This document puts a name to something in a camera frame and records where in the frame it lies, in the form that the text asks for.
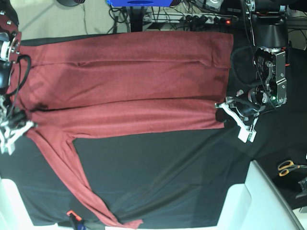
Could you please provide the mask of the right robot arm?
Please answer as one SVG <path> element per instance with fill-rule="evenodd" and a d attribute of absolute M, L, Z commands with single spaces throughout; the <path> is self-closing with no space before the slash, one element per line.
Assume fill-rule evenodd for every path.
<path fill-rule="evenodd" d="M 18 30 L 18 17 L 9 4 L 0 7 L 0 152 L 12 155 L 15 142 L 36 123 L 29 120 L 24 110 L 15 106 L 17 95 L 24 86 L 31 68 L 31 58 L 20 54 L 22 33 Z M 24 77 L 18 74 L 17 86 L 8 92 L 11 76 L 21 60 L 26 60 Z"/>

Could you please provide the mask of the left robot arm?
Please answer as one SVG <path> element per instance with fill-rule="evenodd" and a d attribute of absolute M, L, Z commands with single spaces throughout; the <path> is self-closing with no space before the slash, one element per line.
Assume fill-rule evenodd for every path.
<path fill-rule="evenodd" d="M 286 7 L 273 0 L 243 1 L 243 23 L 249 45 L 236 49 L 231 55 L 231 68 L 235 68 L 238 52 L 250 49 L 256 79 L 245 82 L 234 71 L 236 80 L 249 88 L 239 90 L 235 96 L 227 96 L 215 108 L 223 110 L 239 126 L 238 138 L 253 142 L 259 116 L 267 107 L 277 109 L 287 101 L 286 47 L 288 32 Z"/>

